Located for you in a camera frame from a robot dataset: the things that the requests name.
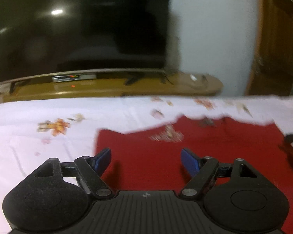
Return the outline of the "white floral bed sheet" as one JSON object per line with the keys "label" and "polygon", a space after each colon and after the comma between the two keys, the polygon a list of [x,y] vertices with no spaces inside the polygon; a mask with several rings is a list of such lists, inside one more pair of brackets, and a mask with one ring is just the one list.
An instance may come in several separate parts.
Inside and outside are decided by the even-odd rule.
{"label": "white floral bed sheet", "polygon": [[10,226],[5,195],[51,157],[72,162],[95,152],[98,133],[122,134],[175,123],[230,117],[240,123],[275,124],[293,134],[293,98],[121,97],[19,101],[0,104],[0,233]]}

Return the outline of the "black curved television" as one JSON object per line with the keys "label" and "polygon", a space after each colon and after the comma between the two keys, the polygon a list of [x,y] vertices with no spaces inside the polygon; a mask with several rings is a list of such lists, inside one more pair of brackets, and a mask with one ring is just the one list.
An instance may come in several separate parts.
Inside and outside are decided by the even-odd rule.
{"label": "black curved television", "polygon": [[163,69],[170,0],[0,0],[0,82]]}

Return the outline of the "small white object on console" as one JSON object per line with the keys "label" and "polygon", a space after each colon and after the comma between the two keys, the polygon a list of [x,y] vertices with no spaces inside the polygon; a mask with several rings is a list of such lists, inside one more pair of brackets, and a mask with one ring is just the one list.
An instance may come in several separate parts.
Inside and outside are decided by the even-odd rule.
{"label": "small white object on console", "polygon": [[197,81],[197,78],[193,74],[190,75],[190,78],[192,79],[192,81]]}

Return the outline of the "dark wooden door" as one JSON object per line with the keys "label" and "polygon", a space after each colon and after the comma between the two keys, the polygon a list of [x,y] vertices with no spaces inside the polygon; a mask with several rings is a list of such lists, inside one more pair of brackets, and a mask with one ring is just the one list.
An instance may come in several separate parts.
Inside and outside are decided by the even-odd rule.
{"label": "dark wooden door", "polygon": [[259,0],[258,33],[247,96],[293,95],[293,2]]}

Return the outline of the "red small garment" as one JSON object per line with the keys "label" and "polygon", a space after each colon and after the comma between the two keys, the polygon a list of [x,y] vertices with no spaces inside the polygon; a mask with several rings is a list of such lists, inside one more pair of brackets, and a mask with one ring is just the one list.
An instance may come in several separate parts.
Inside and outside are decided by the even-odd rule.
{"label": "red small garment", "polygon": [[95,152],[104,148],[111,150],[112,161],[102,178],[115,191],[179,192],[190,181],[181,163],[183,148],[223,163],[244,159],[286,195],[290,209],[283,230],[293,233],[293,146],[275,124],[181,116],[173,124],[136,133],[103,129]]}

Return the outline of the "wooden TV console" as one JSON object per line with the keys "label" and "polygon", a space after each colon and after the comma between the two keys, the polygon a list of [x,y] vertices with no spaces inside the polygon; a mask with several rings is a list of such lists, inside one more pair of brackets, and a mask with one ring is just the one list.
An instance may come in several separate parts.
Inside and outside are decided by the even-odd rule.
{"label": "wooden TV console", "polygon": [[104,73],[96,79],[52,82],[48,77],[0,85],[0,104],[24,100],[127,96],[215,96],[223,89],[209,74]]}

